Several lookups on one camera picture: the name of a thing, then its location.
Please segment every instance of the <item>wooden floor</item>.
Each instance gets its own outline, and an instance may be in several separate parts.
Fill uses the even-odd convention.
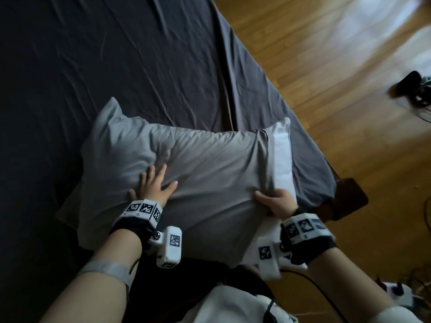
[[[431,75],[429,0],[214,0],[341,177],[370,204],[329,223],[371,277],[396,281],[431,261],[423,204],[431,195],[431,124],[389,87]],[[270,284],[291,313],[326,312],[308,282]],[[301,316],[334,322],[331,315]]]

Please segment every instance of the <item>wooden bed leg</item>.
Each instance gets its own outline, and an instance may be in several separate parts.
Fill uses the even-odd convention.
[[[337,221],[368,204],[368,197],[353,178],[337,180],[335,197],[312,208],[323,222]]]

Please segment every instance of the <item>bed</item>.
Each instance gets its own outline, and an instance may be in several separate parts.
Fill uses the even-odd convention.
[[[299,206],[328,220],[366,204],[354,180],[337,176],[212,0],[2,0],[0,11],[7,23],[1,252],[11,263],[2,279],[23,285],[29,267],[52,267],[45,253],[62,258],[62,243],[53,247],[42,232],[79,182],[81,145],[112,96],[128,117],[212,132],[263,129],[288,117]],[[28,250],[34,241],[43,265]]]

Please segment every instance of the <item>hand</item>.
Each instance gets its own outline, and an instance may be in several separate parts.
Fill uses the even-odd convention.
[[[275,194],[277,197],[268,197],[256,190],[254,195],[259,203],[268,206],[276,217],[284,221],[295,213],[298,205],[286,189],[276,189]]]
[[[156,168],[154,165],[149,168],[148,175],[146,172],[141,173],[139,198],[136,196],[135,190],[130,189],[129,196],[131,200],[136,201],[138,199],[149,199],[151,201],[156,201],[163,208],[166,205],[168,198],[174,193],[178,186],[178,181],[173,181],[168,188],[162,190],[162,182],[165,177],[167,167],[168,166],[164,164],[157,176],[155,176]]]

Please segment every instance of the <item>person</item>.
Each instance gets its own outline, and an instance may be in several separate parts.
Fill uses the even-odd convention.
[[[148,199],[163,208],[178,185],[173,182],[165,190],[161,190],[165,171],[166,165],[156,175],[154,166],[151,166],[148,174],[142,173],[138,194],[129,190],[131,199]],[[268,197],[256,191],[256,200],[268,206],[282,221],[288,220],[298,208],[296,201],[287,190],[275,192],[276,197]],[[105,244],[90,261],[115,263],[131,270],[141,257],[143,242],[149,237],[142,230],[122,224],[118,229],[113,228]],[[307,250],[307,247],[301,250],[312,254],[303,256],[306,258],[308,273],[348,322],[420,322],[413,313],[398,307],[333,242],[321,241],[319,238],[315,239],[317,243],[312,244],[314,250]],[[136,269],[137,265],[132,269],[132,279]],[[126,296],[123,281],[103,272],[85,272],[70,283],[40,322],[121,322],[127,304]],[[263,317],[268,308],[267,302],[258,296],[229,286],[217,286],[189,310],[181,322],[265,322]],[[272,320],[269,322],[293,322],[292,317],[277,305],[269,310],[272,313]]]

